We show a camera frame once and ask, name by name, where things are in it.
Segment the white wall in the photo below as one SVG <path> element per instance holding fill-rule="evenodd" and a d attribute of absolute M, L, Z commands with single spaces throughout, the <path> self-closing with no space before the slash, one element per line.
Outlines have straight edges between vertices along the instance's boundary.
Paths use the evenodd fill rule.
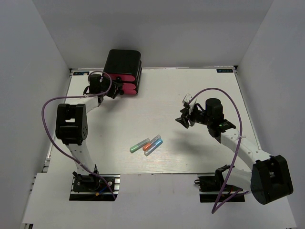
<path fill-rule="evenodd" d="M 288 161 L 288 197 L 305 228 L 305 1 L 275 0 L 239 67 L 240 87 L 262 148 Z"/>
<path fill-rule="evenodd" d="M 49 141 L 41 107 L 65 94 L 69 70 L 31 0 L 0 4 L 0 222 L 18 229 Z M 56 105 L 47 121 L 55 119 Z"/>
<path fill-rule="evenodd" d="M 103 67 L 113 48 L 144 67 L 238 64 L 273 0 L 33 0 L 69 68 Z"/>

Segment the purple cable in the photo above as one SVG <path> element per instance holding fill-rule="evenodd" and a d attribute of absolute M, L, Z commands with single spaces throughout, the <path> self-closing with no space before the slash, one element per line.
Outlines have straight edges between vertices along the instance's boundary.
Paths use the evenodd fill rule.
<path fill-rule="evenodd" d="M 107 73 L 105 73 L 105 72 L 103 72 L 103 71 L 94 71 L 94 72 L 90 73 L 90 74 L 88 75 L 88 77 L 89 77 L 91 74 L 93 74 L 93 73 L 103 73 L 103 74 L 105 74 L 105 75 L 107 75 L 107 76 L 109 77 L 109 79 L 110 79 L 110 84 L 109 84 L 108 89 L 107 89 L 105 92 L 102 92 L 102 93 L 99 93 L 99 94 L 92 94 L 92 95 L 61 96 L 61 97 L 52 98 L 52 99 L 46 101 L 45 104 L 42 106 L 41 118 L 42 118 L 43 127 L 44 127 L 44 129 L 46 130 L 47 136 L 48 136 L 49 140 L 51 141 L 51 143 L 53 144 L 53 146 L 54 146 L 56 149 L 58 149 L 59 152 L 61 152 L 62 154 L 64 154 L 64 155 L 67 156 L 68 158 L 72 159 L 72 160 L 75 161 L 77 164 L 79 164 L 85 171 L 87 171 L 87 172 L 90 173 L 91 175 L 94 175 L 94 176 L 96 176 L 96 177 L 102 179 L 102 180 L 105 182 L 105 184 L 106 184 L 106 186 L 108 187 L 108 189 L 110 190 L 110 192 L 111 192 L 113 198 L 116 199 L 116 198 L 115 198 L 115 195 L 114 195 L 114 193 L 113 193 L 113 190 L 112 190 L 111 187 L 108 185 L 108 182 L 105 180 L 105 178 L 103 178 L 103 177 L 102 177 L 101 175 L 99 175 L 99 174 L 96 174 L 96 173 L 91 172 L 86 166 L 82 165 L 81 162 L 80 162 L 78 159 L 76 159 L 76 158 L 74 158 L 74 157 L 68 155 L 68 154 L 65 153 L 62 149 L 59 148 L 59 146 L 55 143 L 55 141 L 53 140 L 53 138 L 52 138 L 52 136 L 51 136 L 51 134 L 50 134 L 50 132 L 49 132 L 49 129 L 48 129 L 48 127 L 47 127 L 46 120 L 45 120 L 45 117 L 44 117 L 44 110 L 45 110 L 46 106 L 48 105 L 48 103 L 50 103 L 50 102 L 52 102 L 52 101 L 54 101 L 54 100 L 58 100 L 58 99 L 76 99 L 76 98 L 85 98 L 85 97 L 95 97 L 95 96 L 107 94 L 107 93 L 109 92 L 110 88 L 111 88 L 111 85 L 112 85 L 112 79 L 111 79 L 111 77 L 110 77 Z"/>
<path fill-rule="evenodd" d="M 219 191 L 219 193 L 218 193 L 218 195 L 217 195 L 215 204 L 214 204 L 213 209 L 212 209 L 212 214 L 214 214 L 214 213 L 215 213 L 215 212 L 216 212 L 225 202 L 227 202 L 227 201 L 229 201 L 230 199 L 232 199 L 233 197 L 235 197 L 235 196 L 238 194 L 238 192 L 240 192 L 240 191 L 242 190 L 242 189 L 240 188 L 239 190 L 237 190 L 235 193 L 233 193 L 230 197 L 228 197 L 227 199 L 225 199 L 222 203 L 220 203 L 220 204 L 217 206 L 217 204 L 218 204 L 218 202 L 219 202 L 219 199 L 220 199 L 220 197 L 221 197 L 221 194 L 222 194 L 223 191 L 224 191 L 225 185 L 227 184 L 227 181 L 228 181 L 228 179 L 229 179 L 229 176 L 230 176 L 230 174 L 231 174 L 231 171 L 232 171 L 232 169 L 233 169 L 233 167 L 234 167 L 234 163 L 235 163 L 236 158 L 237 158 L 237 154 L 238 154 L 238 150 L 239 150 L 239 147 L 240 147 L 240 143 L 241 143 L 241 141 L 242 141 L 241 136 L 242 136 L 242 134 L 243 134 L 243 124 L 242 124 L 242 118 L 240 117 L 240 113 L 239 113 L 239 111 L 238 111 L 238 108 L 237 108 L 235 102 L 234 102 L 233 99 L 229 96 L 229 94 L 228 94 L 227 92 L 225 92 L 224 90 L 222 90 L 222 89 L 219 89 L 219 88 L 216 88 L 216 87 L 211 87 L 211 88 L 203 89 L 203 90 L 201 90 L 200 92 L 198 92 L 198 93 L 188 102 L 188 105 L 189 105 L 198 95 L 200 95 L 202 92 L 209 91 L 209 90 L 217 90 L 217 91 L 220 91 L 220 92 L 224 93 L 224 94 L 231 100 L 231 102 L 232 102 L 232 104 L 233 104 L 233 106 L 234 106 L 234 108 L 235 108 L 235 110 L 236 110 L 236 112 L 237 112 L 237 116 L 238 116 L 238 120 L 239 120 L 239 129 L 240 129 L 240 131 L 239 131 L 239 139 L 238 139 L 238 143 L 237 143 L 237 147 L 236 147 L 236 150 L 235 150 L 235 154 L 234 154 L 232 163 L 231 163 L 231 165 L 230 165 L 228 174 L 227 174 L 227 176 L 226 176 L 225 179 L 224 179 L 224 183 L 223 183 L 223 185 L 221 186 L 221 189 L 220 189 L 220 191 Z"/>

